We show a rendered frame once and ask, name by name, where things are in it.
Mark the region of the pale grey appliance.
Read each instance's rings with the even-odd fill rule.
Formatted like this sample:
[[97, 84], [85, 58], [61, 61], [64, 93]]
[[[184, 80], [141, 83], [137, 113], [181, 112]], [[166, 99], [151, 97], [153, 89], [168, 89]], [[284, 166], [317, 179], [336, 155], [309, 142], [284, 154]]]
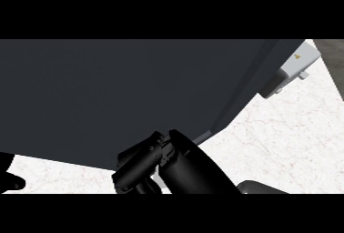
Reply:
[[275, 95], [295, 78], [299, 78], [301, 80], [306, 78], [306, 68], [320, 57], [320, 51], [314, 46], [303, 42], [292, 52], [290, 57], [259, 91], [259, 95], [264, 99], [270, 98], [271, 95]]

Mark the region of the large flat dark grey door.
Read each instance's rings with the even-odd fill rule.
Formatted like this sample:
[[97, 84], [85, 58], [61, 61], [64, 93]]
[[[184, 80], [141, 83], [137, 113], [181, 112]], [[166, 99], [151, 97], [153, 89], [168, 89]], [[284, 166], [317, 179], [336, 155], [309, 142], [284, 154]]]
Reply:
[[298, 39], [0, 40], [0, 152], [113, 169], [154, 132], [200, 143]]

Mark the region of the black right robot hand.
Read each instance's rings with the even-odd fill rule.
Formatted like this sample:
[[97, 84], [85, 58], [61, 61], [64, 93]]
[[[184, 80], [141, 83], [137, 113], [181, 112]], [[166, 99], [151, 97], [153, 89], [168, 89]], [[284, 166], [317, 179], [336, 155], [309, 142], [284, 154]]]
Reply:
[[177, 131], [154, 132], [117, 154], [112, 174], [117, 194], [160, 194], [157, 174], [172, 194], [234, 195], [239, 190], [213, 160]]

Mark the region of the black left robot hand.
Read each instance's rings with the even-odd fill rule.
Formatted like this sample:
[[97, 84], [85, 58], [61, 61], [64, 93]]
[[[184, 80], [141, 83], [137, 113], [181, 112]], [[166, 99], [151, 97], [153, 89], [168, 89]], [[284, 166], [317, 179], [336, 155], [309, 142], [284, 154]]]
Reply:
[[13, 154], [0, 152], [0, 194], [24, 188], [23, 178], [7, 172], [13, 158]]

